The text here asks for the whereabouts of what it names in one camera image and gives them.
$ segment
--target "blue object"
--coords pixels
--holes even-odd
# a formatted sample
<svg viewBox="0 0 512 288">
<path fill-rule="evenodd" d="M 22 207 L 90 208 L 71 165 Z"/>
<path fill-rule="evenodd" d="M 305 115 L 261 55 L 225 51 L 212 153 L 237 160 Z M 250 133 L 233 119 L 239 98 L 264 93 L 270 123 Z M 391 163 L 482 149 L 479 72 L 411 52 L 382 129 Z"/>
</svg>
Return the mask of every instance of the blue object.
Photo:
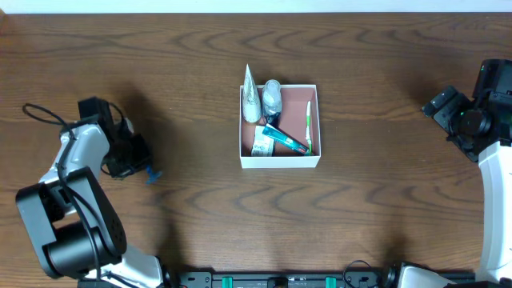
<svg viewBox="0 0 512 288">
<path fill-rule="evenodd" d="M 160 178 L 160 176 L 162 176 L 162 172 L 154 172 L 153 169 L 151 168 L 151 165 L 148 165 L 146 167 L 146 172 L 150 176 L 150 178 L 147 179 L 146 181 L 147 185 L 155 183 Z"/>
</svg>

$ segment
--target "wooden table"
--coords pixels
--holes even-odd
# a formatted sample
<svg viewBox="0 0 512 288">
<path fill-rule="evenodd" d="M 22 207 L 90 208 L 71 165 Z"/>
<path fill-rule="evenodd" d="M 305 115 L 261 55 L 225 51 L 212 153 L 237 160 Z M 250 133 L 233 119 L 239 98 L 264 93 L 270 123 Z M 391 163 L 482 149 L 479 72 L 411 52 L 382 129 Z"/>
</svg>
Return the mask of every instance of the wooden table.
<svg viewBox="0 0 512 288">
<path fill-rule="evenodd" d="M 406 259 L 475 269 L 482 180 L 420 107 L 471 95 L 481 61 L 512 58 L 509 14 L 10 15 L 0 34 L 0 286 L 73 286 L 39 267 L 14 204 L 48 170 L 77 101 L 116 102 L 164 176 L 102 188 L 128 241 L 172 267 L 342 270 Z M 238 88 L 318 85 L 314 170 L 242 170 Z"/>
</svg>

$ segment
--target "toothbrush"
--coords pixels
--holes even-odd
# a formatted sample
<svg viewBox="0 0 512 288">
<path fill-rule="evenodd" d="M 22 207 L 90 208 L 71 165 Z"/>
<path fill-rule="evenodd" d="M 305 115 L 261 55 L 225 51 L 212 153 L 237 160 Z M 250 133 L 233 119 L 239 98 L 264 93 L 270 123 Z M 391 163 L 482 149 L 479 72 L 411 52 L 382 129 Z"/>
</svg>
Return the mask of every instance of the toothbrush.
<svg viewBox="0 0 512 288">
<path fill-rule="evenodd" d="M 311 156 L 312 151 L 313 151 L 313 143 L 311 142 L 311 136 L 310 136 L 310 125 L 311 125 L 311 101 L 308 101 L 307 109 L 306 109 L 306 141 L 310 147 L 310 150 L 308 151 L 309 156 Z"/>
</svg>

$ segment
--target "cardboard box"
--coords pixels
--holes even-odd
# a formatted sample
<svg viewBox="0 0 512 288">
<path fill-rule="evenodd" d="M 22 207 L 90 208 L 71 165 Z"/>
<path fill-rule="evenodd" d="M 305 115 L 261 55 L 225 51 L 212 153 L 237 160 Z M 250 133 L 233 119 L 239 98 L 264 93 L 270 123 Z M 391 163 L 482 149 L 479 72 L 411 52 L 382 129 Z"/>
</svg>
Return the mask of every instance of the cardboard box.
<svg viewBox="0 0 512 288">
<path fill-rule="evenodd" d="M 258 85 L 262 98 L 264 85 Z M 255 124 L 250 124 L 242 116 L 243 86 L 240 86 L 239 153 L 242 168 L 315 168 L 322 156 L 320 143 L 320 121 L 318 116 L 318 96 L 316 85 L 281 85 L 282 112 L 279 126 L 276 127 L 293 139 L 308 147 L 306 141 L 306 108 L 311 101 L 311 140 L 313 155 L 303 156 L 280 143 L 275 144 L 273 157 L 251 157 L 254 143 Z"/>
</svg>

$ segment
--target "green tape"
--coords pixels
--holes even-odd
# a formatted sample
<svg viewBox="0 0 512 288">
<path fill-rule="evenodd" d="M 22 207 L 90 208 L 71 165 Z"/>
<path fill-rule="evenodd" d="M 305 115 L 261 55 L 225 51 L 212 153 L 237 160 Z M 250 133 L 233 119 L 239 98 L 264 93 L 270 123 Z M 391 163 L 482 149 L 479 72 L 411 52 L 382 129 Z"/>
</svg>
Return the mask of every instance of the green tape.
<svg viewBox="0 0 512 288">
<path fill-rule="evenodd" d="M 336 288 L 336 278 L 326 277 L 326 288 Z"/>
<path fill-rule="evenodd" d="M 233 288 L 233 278 L 222 277 L 222 288 Z"/>
</svg>

